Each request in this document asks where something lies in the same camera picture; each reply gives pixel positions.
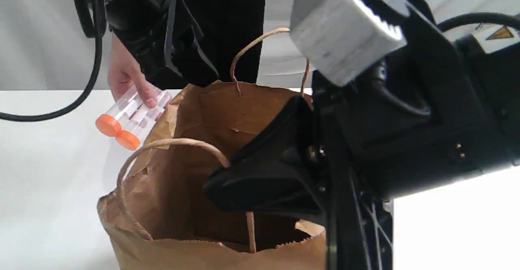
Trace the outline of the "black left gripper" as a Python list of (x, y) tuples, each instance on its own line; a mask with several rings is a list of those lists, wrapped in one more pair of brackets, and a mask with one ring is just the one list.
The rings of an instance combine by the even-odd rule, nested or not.
[(99, 6), (100, 29), (109, 27), (125, 45), (148, 81), (156, 84), (210, 84), (219, 79), (200, 43), (203, 32), (185, 0), (74, 0), (87, 37)]

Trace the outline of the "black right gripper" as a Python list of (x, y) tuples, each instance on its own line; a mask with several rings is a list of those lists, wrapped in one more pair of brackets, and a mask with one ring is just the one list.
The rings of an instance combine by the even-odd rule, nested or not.
[(314, 73), (329, 169), (327, 270), (391, 270), (395, 198), (519, 165), (519, 16), (436, 23), (406, 0), (407, 45), (345, 87)]

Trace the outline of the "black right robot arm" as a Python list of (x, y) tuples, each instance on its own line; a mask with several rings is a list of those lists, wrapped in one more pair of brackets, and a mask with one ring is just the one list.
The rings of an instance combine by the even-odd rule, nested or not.
[(519, 20), (425, 0), (294, 0), (314, 66), (204, 186), (222, 211), (323, 225), (327, 270), (392, 269), (392, 201), (519, 164)]

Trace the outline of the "person's right hand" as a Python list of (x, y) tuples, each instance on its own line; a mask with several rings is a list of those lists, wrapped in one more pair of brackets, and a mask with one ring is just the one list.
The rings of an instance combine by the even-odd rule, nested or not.
[(135, 87), (148, 108), (157, 106), (156, 87), (146, 80), (139, 63), (115, 34), (112, 35), (107, 80), (115, 101), (119, 100), (128, 89)]

